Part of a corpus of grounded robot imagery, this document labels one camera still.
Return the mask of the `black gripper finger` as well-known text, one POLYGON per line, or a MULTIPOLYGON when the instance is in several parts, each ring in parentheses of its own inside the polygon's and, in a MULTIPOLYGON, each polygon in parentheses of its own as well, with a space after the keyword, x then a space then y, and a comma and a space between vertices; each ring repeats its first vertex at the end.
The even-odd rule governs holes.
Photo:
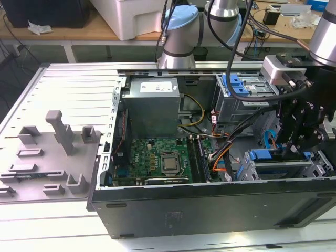
POLYGON ((305 110, 300 107, 299 99, 281 100, 277 104, 277 118, 280 130, 277 134, 277 143, 286 146, 289 150, 302 124, 305 110))
POLYGON ((328 141, 328 134, 320 127, 300 128, 292 140, 292 146, 298 152, 316 152, 328 141))

